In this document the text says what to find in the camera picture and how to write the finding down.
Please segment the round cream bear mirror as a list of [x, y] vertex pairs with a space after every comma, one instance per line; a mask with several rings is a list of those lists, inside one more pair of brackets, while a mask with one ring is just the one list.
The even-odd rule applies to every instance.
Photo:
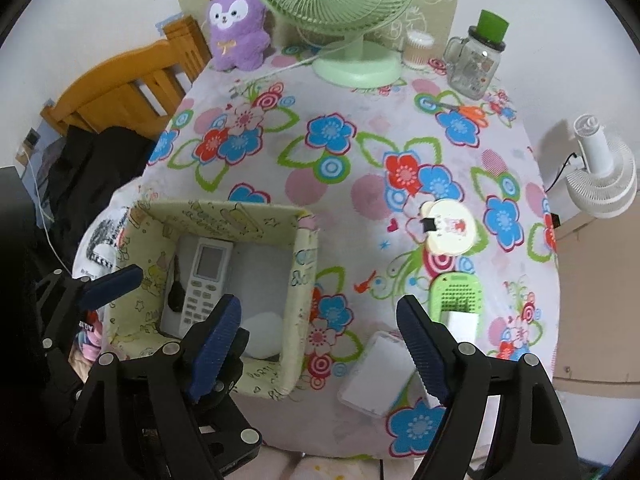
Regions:
[[434, 255], [460, 256], [475, 243], [475, 220], [469, 209], [457, 200], [443, 198], [423, 203], [420, 221], [426, 247]]

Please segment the clear plastic case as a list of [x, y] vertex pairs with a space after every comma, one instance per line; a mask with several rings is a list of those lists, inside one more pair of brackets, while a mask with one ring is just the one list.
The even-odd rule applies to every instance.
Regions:
[[379, 330], [347, 374], [337, 399], [374, 418], [387, 415], [416, 368], [404, 341]]

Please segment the floral tablecloth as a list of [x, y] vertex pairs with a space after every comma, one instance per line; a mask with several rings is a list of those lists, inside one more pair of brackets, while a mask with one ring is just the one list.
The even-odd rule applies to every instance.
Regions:
[[[442, 64], [405, 70], [373, 90], [328, 84], [295, 48], [260, 75], [206, 70], [146, 167], [144, 195], [301, 206], [317, 218], [318, 273], [302, 374], [281, 400], [237, 396], [246, 418], [281, 450], [345, 458], [424, 454], [442, 418], [418, 380], [381, 418], [337, 399], [397, 300], [427, 300], [434, 278], [474, 274], [484, 307], [476, 343], [490, 356], [535, 353], [554, 364], [560, 286], [551, 209], [538, 164], [500, 86], [472, 103]], [[478, 106], [488, 127], [437, 103]], [[473, 247], [434, 255], [420, 208], [451, 198], [472, 214]]]

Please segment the white round container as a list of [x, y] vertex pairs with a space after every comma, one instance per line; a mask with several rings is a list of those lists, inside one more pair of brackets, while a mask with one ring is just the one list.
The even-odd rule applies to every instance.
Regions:
[[241, 327], [250, 334], [244, 350], [247, 356], [265, 360], [280, 353], [283, 337], [283, 320], [280, 315], [262, 312], [245, 320]]

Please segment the green desk fan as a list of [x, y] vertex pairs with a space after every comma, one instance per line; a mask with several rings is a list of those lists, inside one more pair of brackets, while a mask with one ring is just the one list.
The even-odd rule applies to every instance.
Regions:
[[320, 48], [311, 67], [336, 86], [372, 89], [400, 77], [400, 54], [364, 39], [408, 9], [412, 0], [262, 0], [299, 30], [335, 37]]

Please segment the cotton swab container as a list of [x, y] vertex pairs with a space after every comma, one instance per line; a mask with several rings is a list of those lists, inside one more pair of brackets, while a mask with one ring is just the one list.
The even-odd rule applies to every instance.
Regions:
[[410, 29], [402, 44], [402, 62], [405, 66], [420, 70], [428, 65], [435, 47], [435, 38], [428, 32]]

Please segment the black clothing pile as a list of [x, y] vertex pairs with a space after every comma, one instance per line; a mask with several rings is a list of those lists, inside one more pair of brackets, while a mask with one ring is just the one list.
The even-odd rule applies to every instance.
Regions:
[[70, 270], [82, 237], [121, 186], [142, 175], [155, 142], [119, 126], [70, 126], [29, 157], [24, 177], [35, 202], [35, 276]]

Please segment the white floor fan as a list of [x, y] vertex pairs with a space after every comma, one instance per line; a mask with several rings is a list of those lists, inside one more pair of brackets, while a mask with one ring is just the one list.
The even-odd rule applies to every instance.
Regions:
[[582, 114], [573, 124], [582, 166], [564, 177], [572, 203], [584, 214], [611, 219], [629, 209], [638, 192], [638, 166], [623, 139], [607, 133], [593, 114]]

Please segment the white printed bag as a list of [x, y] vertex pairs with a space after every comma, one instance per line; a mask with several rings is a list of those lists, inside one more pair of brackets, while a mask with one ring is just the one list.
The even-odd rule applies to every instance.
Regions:
[[108, 206], [96, 216], [78, 245], [73, 278], [96, 280], [115, 271], [118, 240], [129, 209], [129, 205]]

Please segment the black key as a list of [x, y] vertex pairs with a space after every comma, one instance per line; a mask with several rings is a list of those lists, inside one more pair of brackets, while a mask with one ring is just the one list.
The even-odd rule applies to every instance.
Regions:
[[186, 291], [180, 281], [180, 266], [177, 256], [172, 262], [172, 280], [167, 293], [167, 307], [175, 313], [181, 313], [183, 310], [184, 298]]

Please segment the glass mug jar green lid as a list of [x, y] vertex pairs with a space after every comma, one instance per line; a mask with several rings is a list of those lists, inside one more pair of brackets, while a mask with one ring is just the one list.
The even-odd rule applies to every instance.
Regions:
[[509, 23], [501, 16], [481, 10], [477, 23], [464, 38], [451, 37], [442, 59], [446, 64], [448, 84], [471, 100], [486, 93], [506, 50], [504, 36]]

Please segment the white power adapter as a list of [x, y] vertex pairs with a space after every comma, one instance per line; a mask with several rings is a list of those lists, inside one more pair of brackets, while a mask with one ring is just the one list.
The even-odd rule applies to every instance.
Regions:
[[[476, 314], [445, 312], [442, 323], [433, 321], [429, 315], [427, 317], [437, 327], [439, 333], [447, 332], [456, 344], [460, 342], [475, 344], [480, 322], [480, 317]], [[427, 403], [431, 408], [444, 406], [445, 400], [454, 391], [457, 381], [454, 378], [452, 365], [454, 354], [451, 349], [448, 353], [439, 351], [442, 346], [435, 344], [432, 337], [428, 337], [424, 347], [426, 355], [420, 361], [416, 361], [416, 369], [424, 385]]]

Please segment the white remote control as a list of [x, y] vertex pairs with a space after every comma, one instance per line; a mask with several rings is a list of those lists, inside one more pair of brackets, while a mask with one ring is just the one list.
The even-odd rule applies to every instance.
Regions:
[[180, 336], [203, 322], [224, 294], [233, 244], [225, 240], [199, 237], [186, 283], [186, 298], [180, 318]]

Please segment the purple plush toy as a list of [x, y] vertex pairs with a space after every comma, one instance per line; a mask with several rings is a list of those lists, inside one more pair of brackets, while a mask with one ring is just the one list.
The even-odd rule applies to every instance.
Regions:
[[262, 0], [207, 0], [209, 47], [215, 70], [257, 70], [270, 46]]

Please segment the cardboard box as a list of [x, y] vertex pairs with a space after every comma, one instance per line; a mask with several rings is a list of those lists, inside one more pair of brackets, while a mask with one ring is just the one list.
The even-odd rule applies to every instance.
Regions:
[[561, 307], [553, 382], [586, 396], [639, 396], [639, 203], [559, 228]]

